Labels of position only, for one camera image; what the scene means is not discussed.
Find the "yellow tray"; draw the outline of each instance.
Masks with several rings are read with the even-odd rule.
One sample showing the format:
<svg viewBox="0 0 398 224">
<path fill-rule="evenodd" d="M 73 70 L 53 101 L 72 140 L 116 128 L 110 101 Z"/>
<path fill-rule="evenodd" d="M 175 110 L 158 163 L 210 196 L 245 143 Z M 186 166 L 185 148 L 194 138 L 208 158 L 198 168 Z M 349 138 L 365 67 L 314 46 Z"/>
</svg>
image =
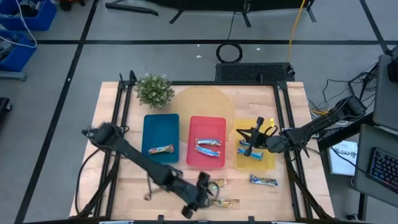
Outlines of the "yellow tray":
<svg viewBox="0 0 398 224">
<path fill-rule="evenodd" d="M 256 126 L 257 119 L 236 119 L 235 129 L 250 129 Z M 264 124 L 260 128 L 260 132 L 264 131 L 270 126 L 269 119 L 265 119 Z M 255 170 L 271 170 L 275 169 L 275 155 L 270 153 L 268 149 L 253 149 L 253 152 L 264 152 L 263 160 L 259 161 L 251 157 L 246 157 L 243 154 L 238 154 L 236 151 L 239 147 L 239 140 L 243 137 L 237 131 L 235 136 L 235 166 L 237 169 L 255 169 Z"/>
</svg>

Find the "concrete floor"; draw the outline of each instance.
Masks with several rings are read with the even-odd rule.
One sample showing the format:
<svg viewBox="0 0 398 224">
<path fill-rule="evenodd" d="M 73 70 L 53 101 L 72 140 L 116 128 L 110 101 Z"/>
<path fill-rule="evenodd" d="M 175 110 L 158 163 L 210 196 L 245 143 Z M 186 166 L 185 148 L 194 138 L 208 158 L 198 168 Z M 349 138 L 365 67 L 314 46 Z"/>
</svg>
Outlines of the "concrete floor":
<svg viewBox="0 0 398 224">
<path fill-rule="evenodd" d="M 219 40 L 226 39 L 232 12 L 184 12 L 170 25 L 176 10 L 142 1 L 129 3 L 149 6 L 159 17 L 106 9 L 109 0 L 99 1 L 87 40 Z M 366 0 L 384 40 L 398 41 L 394 17 L 396 0 Z M 86 6 L 73 6 L 71 12 L 58 10 L 47 32 L 34 32 L 41 40 L 36 53 L 25 66 L 25 82 L 0 80 L 0 96 L 9 97 L 14 107 L 0 129 L 0 216 L 13 223 L 27 184 L 53 118 L 66 82 L 70 88 L 55 128 L 45 164 L 33 194 L 25 222 L 67 218 L 75 191 L 86 139 L 82 128 L 91 124 L 101 82 L 116 81 L 118 74 L 138 76 L 147 72 L 166 73 L 171 80 L 214 80 L 217 44 L 90 44 L 81 51 L 73 78 L 67 80 L 77 44 L 83 33 L 93 0 Z M 297 26 L 297 40 L 377 40 L 359 0 L 316 0 L 313 23 L 303 11 Z M 252 28 L 235 15 L 231 39 L 288 40 L 297 9 L 251 12 Z M 54 44 L 45 40 L 75 40 Z M 326 79 L 349 80 L 377 62 L 380 45 L 294 45 L 292 65 L 296 80 L 304 82 L 307 96 L 316 104 Z M 284 62 L 288 46 L 244 44 L 242 62 Z M 234 49 L 222 50 L 225 60 L 237 56 Z M 342 92 L 345 83 L 331 83 L 326 97 Z M 348 91 L 330 101 L 333 106 Z M 325 173 L 333 208 L 338 218 L 358 209 L 359 193 L 351 189 L 349 178 Z M 398 223 L 398 209 L 369 199 L 368 221 Z"/>
</svg>

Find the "wooden table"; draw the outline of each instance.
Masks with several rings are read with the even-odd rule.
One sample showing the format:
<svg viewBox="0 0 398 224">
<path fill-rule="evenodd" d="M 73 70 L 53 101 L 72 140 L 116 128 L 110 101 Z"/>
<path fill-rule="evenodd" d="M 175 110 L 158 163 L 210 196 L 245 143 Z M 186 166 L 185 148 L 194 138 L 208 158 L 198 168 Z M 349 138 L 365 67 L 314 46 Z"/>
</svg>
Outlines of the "wooden table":
<svg viewBox="0 0 398 224">
<path fill-rule="evenodd" d="M 117 86 L 118 83 L 116 82 L 104 82 L 102 84 L 93 118 L 93 126 L 99 126 L 103 121 L 111 121 Z M 297 127 L 301 127 L 311 121 L 303 83 L 288 83 L 288 87 L 294 121 Z M 189 86 L 174 86 L 175 94 L 178 95 L 178 93 L 187 88 Z M 262 116 L 265 119 L 274 117 L 275 125 L 279 126 L 274 91 L 271 86 L 214 86 L 214 88 L 222 91 L 232 101 L 236 112 L 236 119 L 256 119 L 258 116 Z M 147 114 L 166 113 L 167 110 L 150 110 L 146 105 L 140 106 L 136 98 L 136 92 L 133 92 L 133 94 L 127 117 L 127 125 L 130 127 L 130 131 L 126 133 L 125 138 L 131 145 L 141 150 L 144 116 Z M 285 114 L 285 125 L 289 126 L 287 124 L 283 93 L 281 91 L 280 98 Z M 122 113 L 123 103 L 120 107 L 118 124 L 120 124 Z M 228 139 L 233 138 L 233 133 L 231 133 Z M 308 147 L 318 149 L 314 140 L 309 142 Z M 186 165 L 186 148 L 187 145 L 180 142 L 180 162 L 175 164 L 174 167 L 182 170 L 184 178 L 195 184 L 199 170 L 189 168 Z M 95 147 L 88 142 L 85 158 L 94 150 Z M 194 214 L 193 219 L 245 221 L 248 220 L 248 216 L 254 216 L 257 221 L 294 220 L 288 175 L 285 169 L 283 154 L 275 155 L 276 165 L 274 170 L 251 172 L 250 170 L 237 170 L 235 168 L 235 150 L 234 141 L 229 141 L 226 146 L 225 167 L 219 170 L 207 170 L 212 179 L 227 179 L 229 185 L 221 189 L 220 198 L 236 199 L 237 202 L 234 204 L 234 207 L 232 209 L 218 207 L 200 209 Z M 334 217 L 320 156 L 312 151 L 309 151 L 309 153 L 310 158 L 307 158 L 304 153 L 302 154 L 308 189 L 325 211 Z M 98 188 L 103 159 L 104 153 L 97 153 L 87 163 L 81 175 L 79 192 L 80 209 L 86 205 Z M 248 181 L 249 174 L 277 179 L 279 186 L 269 187 L 250 184 Z M 185 220 L 180 213 L 185 204 L 174 194 L 161 192 L 154 195 L 149 202 L 143 199 L 143 195 L 148 191 L 146 178 L 144 170 L 130 160 L 121 159 L 111 218 L 115 220 L 155 220 L 158 215 L 164 215 L 165 220 Z M 296 189 L 301 216 L 304 217 L 305 211 L 302 195 L 298 187 Z M 106 192 L 101 214 L 104 214 L 107 199 L 108 193 Z M 71 215 L 74 214 L 75 209 L 72 206 Z"/>
</svg>

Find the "round wicker placemat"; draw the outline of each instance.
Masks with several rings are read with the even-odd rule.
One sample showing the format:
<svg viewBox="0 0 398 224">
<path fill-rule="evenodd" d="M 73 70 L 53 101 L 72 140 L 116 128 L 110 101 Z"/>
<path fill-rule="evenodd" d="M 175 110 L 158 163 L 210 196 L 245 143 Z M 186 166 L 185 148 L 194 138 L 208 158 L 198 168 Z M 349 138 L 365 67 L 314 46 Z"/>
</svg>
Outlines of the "round wicker placemat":
<svg viewBox="0 0 398 224">
<path fill-rule="evenodd" d="M 188 142 L 191 116 L 225 118 L 226 135 L 233 129 L 235 110 L 224 93 L 208 86 L 195 86 L 178 94 L 170 104 L 169 113 L 180 116 L 180 140 Z"/>
</svg>

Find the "green plant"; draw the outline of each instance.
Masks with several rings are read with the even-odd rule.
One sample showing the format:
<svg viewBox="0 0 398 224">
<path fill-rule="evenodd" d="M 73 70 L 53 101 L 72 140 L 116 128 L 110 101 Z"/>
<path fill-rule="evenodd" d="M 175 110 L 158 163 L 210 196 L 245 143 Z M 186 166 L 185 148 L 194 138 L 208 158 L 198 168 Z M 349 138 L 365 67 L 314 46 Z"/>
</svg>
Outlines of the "green plant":
<svg viewBox="0 0 398 224">
<path fill-rule="evenodd" d="M 150 108 L 160 109 L 174 96 L 171 84 L 165 75 L 145 74 L 140 77 L 134 91 L 137 92 L 140 105 L 148 104 Z"/>
</svg>

